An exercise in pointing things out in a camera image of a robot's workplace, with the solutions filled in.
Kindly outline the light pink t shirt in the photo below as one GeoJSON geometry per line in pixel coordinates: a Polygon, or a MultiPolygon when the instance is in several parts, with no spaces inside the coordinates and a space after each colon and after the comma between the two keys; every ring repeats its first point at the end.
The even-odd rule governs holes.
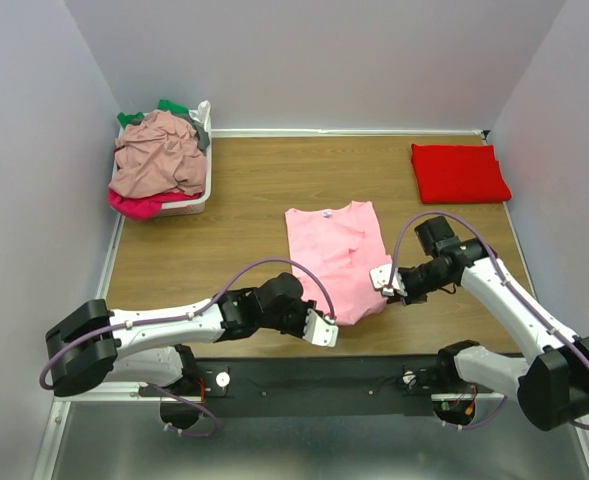
{"type": "Polygon", "coordinates": [[[326,288],[336,323],[351,326],[382,312],[385,298],[374,289],[370,271],[389,264],[380,225],[370,201],[336,209],[285,212],[290,259],[303,265],[326,288]]]}

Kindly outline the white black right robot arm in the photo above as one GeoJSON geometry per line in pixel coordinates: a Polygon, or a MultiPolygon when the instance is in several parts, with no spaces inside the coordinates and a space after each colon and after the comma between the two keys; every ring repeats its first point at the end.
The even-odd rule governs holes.
{"type": "Polygon", "coordinates": [[[589,429],[589,336],[579,336],[539,304],[477,230],[461,240],[450,226],[455,219],[442,211],[411,218],[404,228],[414,230],[430,259],[409,268],[393,262],[385,284],[405,305],[423,302],[436,291],[467,291],[506,329],[521,355],[458,342],[438,352],[436,384],[448,392],[465,384],[486,387],[515,401],[542,431],[566,423],[589,429]]]}

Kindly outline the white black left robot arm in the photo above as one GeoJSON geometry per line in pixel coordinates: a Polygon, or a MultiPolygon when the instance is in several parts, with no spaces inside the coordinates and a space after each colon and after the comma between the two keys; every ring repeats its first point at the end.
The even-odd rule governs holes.
{"type": "Polygon", "coordinates": [[[85,302],[45,335],[49,361],[42,388],[76,396],[104,381],[155,383],[188,393],[194,368],[175,346],[245,339],[260,329],[332,347],[337,330],[302,298],[302,285],[284,272],[260,287],[229,290],[218,298],[181,307],[110,310],[102,299],[85,302]]]}

